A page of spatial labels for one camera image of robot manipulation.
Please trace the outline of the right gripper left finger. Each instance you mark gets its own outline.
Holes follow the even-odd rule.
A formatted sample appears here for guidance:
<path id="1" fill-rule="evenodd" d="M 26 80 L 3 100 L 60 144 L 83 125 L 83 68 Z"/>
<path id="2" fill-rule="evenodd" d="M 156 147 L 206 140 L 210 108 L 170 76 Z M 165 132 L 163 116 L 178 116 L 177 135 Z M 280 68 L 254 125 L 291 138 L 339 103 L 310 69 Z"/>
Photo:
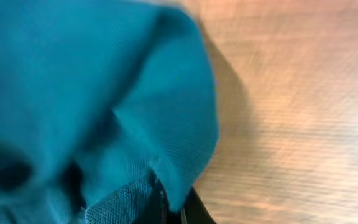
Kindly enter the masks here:
<path id="1" fill-rule="evenodd" d="M 132 224 L 166 224 L 168 202 L 165 189 L 158 180 L 148 198 L 146 206 Z"/>

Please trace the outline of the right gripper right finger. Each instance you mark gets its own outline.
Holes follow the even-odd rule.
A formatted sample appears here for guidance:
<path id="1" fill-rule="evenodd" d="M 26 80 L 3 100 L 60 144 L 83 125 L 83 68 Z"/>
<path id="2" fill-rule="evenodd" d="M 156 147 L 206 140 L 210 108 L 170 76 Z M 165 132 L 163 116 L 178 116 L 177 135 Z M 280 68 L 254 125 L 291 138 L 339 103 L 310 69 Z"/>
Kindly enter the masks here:
<path id="1" fill-rule="evenodd" d="M 181 209 L 182 224 L 216 224 L 213 220 L 195 188 L 192 188 Z"/>

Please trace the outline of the blue t-shirt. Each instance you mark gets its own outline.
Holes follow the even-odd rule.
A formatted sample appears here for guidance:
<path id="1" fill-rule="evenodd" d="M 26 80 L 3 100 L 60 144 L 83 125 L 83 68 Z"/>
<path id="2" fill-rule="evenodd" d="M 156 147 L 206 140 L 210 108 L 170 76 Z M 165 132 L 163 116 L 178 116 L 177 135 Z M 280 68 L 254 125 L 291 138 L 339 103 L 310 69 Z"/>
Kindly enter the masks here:
<path id="1" fill-rule="evenodd" d="M 167 223 L 218 140 L 214 76 L 185 11 L 147 1 L 0 1 L 0 223 Z"/>

